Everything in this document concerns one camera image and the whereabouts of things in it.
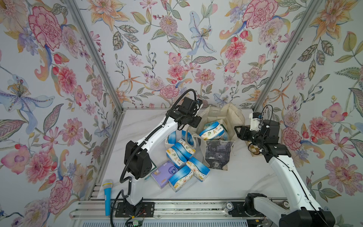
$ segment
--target white marble surface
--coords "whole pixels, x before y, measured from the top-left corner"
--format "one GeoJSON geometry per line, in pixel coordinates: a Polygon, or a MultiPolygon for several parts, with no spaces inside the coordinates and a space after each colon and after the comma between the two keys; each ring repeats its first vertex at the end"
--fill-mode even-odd
{"type": "MultiPolygon", "coordinates": [[[[248,114],[252,110],[243,110],[248,124],[248,114]]],[[[165,116],[166,110],[127,110],[122,122],[120,132],[106,169],[104,179],[114,182],[112,198],[116,198],[121,189],[127,191],[128,183],[119,183],[124,168],[123,160],[126,144],[132,140],[137,141],[149,133],[165,116]]],[[[167,160],[165,145],[161,143],[153,151],[150,158],[158,166],[167,160]]],[[[201,161],[202,154],[197,149],[196,158],[201,161]]],[[[142,193],[144,199],[225,199],[244,198],[250,192],[263,193],[267,197],[286,197],[272,168],[266,163],[263,156],[252,157],[242,140],[234,144],[228,171],[211,169],[204,182],[193,177],[182,189],[174,192],[167,185],[160,189],[156,181],[149,177],[144,181],[142,193]]],[[[103,189],[98,194],[104,199],[103,189]]]]}

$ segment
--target black mounting plate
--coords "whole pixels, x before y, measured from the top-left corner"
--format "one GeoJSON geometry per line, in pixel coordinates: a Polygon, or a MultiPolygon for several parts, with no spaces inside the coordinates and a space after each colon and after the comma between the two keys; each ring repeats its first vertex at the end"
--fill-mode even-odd
{"type": "MultiPolygon", "coordinates": [[[[153,202],[142,202],[141,204],[141,209],[140,210],[145,210],[144,213],[140,214],[139,217],[146,217],[146,218],[152,218],[154,217],[154,207],[155,207],[155,203],[153,202]]],[[[123,202],[119,202],[117,204],[117,208],[116,208],[116,213],[115,213],[115,217],[116,218],[129,218],[130,215],[128,215],[126,213],[126,207],[124,205],[123,202]]]]}
{"type": "MultiPolygon", "coordinates": [[[[245,202],[231,202],[233,204],[233,210],[228,212],[232,217],[250,217],[245,213],[245,208],[243,204],[245,202]]],[[[263,217],[264,215],[262,213],[258,213],[255,215],[256,217],[263,217]]]]}

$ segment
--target floral wallpaper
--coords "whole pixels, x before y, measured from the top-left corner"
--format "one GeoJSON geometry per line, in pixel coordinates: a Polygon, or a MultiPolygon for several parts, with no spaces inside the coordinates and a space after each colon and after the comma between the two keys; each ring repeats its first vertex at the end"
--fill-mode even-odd
{"type": "Polygon", "coordinates": [[[325,0],[266,97],[312,196],[362,226],[363,2],[325,0]]]}
{"type": "Polygon", "coordinates": [[[205,107],[251,108],[308,3],[77,1],[127,108],[169,108],[190,88],[205,107]]]}
{"type": "Polygon", "coordinates": [[[67,226],[119,113],[63,0],[0,0],[0,40],[0,226],[67,226]]]}

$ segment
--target purple tissue pack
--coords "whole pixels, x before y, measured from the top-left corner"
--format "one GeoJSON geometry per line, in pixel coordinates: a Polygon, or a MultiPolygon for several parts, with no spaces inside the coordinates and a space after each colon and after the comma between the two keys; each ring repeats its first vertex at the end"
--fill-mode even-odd
{"type": "Polygon", "coordinates": [[[165,187],[168,184],[169,179],[178,172],[178,169],[173,165],[172,162],[167,161],[157,170],[155,170],[151,175],[156,180],[160,188],[165,187]]]}

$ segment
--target blue microphone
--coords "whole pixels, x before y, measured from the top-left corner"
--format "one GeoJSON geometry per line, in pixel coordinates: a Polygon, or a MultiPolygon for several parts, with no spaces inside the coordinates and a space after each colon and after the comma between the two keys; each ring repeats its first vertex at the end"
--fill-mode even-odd
{"type": "Polygon", "coordinates": [[[111,188],[112,180],[106,179],[103,181],[102,187],[105,191],[105,215],[111,215],[111,188]]]}

